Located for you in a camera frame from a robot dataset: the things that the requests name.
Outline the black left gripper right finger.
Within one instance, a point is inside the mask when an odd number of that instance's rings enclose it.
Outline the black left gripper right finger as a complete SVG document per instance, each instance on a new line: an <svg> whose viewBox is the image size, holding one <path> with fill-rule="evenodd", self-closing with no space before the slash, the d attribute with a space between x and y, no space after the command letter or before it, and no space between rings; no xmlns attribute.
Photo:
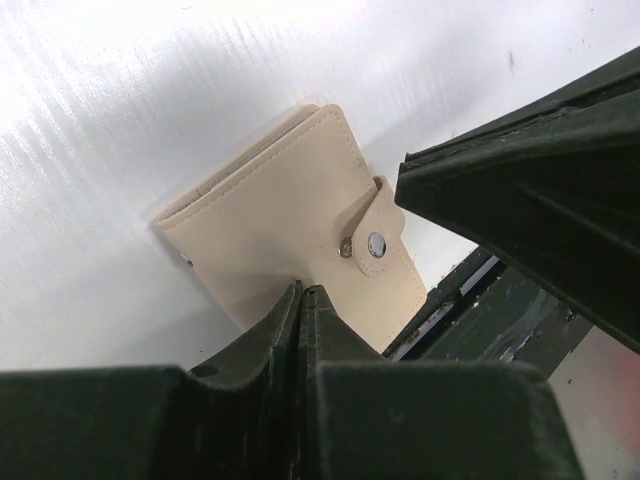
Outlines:
<svg viewBox="0 0 640 480"><path fill-rule="evenodd" d="M580 479L552 390L522 363L384 359L326 290L300 309L305 479Z"/></svg>

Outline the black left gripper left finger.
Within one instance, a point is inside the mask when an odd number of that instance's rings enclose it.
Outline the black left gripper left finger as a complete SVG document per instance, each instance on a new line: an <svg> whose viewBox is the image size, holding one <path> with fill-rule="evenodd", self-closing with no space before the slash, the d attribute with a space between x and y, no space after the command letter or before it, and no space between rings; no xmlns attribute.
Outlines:
<svg viewBox="0 0 640 480"><path fill-rule="evenodd" d="M9 372L5 479L287 479L302 287L190 370Z"/></svg>

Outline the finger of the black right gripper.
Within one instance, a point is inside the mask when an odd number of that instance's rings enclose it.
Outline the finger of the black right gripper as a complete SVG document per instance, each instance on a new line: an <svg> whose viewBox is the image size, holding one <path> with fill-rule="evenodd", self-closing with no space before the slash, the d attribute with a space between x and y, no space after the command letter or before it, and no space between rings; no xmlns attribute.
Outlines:
<svg viewBox="0 0 640 480"><path fill-rule="evenodd" d="M421 162L430 162L441 155L442 151L449 154L459 146L469 146L478 138L503 135L540 118L572 109L587 108L638 89L639 50L633 49L518 110L439 145L407 154L404 164L418 165Z"/></svg>
<svg viewBox="0 0 640 480"><path fill-rule="evenodd" d="M396 201L639 346L639 98L410 155Z"/></svg>

